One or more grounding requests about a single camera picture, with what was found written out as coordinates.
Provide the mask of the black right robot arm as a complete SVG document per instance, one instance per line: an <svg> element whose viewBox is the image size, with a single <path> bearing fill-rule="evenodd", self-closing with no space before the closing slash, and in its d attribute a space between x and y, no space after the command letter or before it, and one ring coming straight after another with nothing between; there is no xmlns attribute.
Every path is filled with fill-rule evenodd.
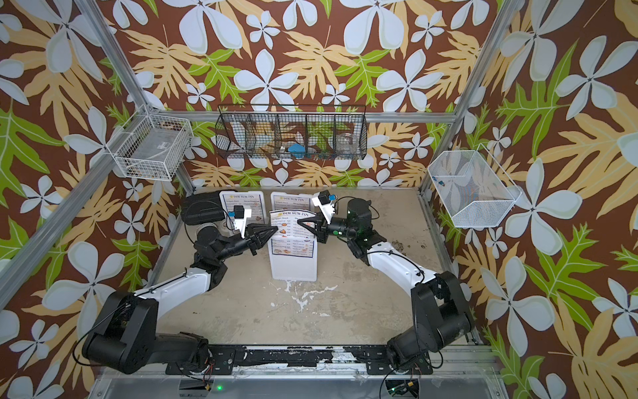
<svg viewBox="0 0 638 399"><path fill-rule="evenodd" d="M386 355L395 371L418 367L431 374L435 369L430 354L475 328L460 281L452 272L437 273L417 264L380 235L373 226L372 203L351 197L347 214L337 216L337 196L322 191L311 199L317 214L298 224L325 244L330 237L345 242L352 255L382 272L410 297L412 326L391 338Z"/></svg>

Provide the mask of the dim sum menu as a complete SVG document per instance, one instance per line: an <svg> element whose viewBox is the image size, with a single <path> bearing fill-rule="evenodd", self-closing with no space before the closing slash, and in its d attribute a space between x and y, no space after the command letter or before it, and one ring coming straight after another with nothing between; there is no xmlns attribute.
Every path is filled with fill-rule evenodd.
<svg viewBox="0 0 638 399"><path fill-rule="evenodd" d="M270 221L278 232L269 240L273 255L312 258L316 238L297 224L298 219L314 216L305 210L279 210L270 212Z"/></svg>

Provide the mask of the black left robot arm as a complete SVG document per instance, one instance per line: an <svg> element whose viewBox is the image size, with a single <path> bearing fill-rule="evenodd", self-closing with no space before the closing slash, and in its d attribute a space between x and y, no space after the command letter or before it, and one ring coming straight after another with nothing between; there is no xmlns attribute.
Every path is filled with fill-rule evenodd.
<svg viewBox="0 0 638 399"><path fill-rule="evenodd" d="M194 262L182 274L134 293L116 291L106 299L81 354L90 364L133 374L148 364L165 364L187 374L210 367L209 341L194 333L159 333L169 311L216 288L228 268L226 260L249 251L257 254L277 227L249 224L242 234L225 236L213 224L199 228Z"/></svg>

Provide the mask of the white menu holder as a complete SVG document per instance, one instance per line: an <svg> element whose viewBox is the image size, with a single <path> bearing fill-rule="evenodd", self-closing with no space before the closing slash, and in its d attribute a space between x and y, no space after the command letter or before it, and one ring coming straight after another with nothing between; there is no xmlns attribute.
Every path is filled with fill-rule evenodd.
<svg viewBox="0 0 638 399"><path fill-rule="evenodd" d="M265 197L262 191L220 191L219 199L224 209L232 214L235 206L242 206L251 210L251 217L248 223L267 224L268 214L266 211Z"/></svg>
<svg viewBox="0 0 638 399"><path fill-rule="evenodd" d="M288 194L273 192L270 194L273 211L279 210L305 210L314 211L312 196L307 194Z"/></svg>
<svg viewBox="0 0 638 399"><path fill-rule="evenodd" d="M281 226L269 240L267 248L274 279L302 282L317 280L317 240L305 229Z"/></svg>

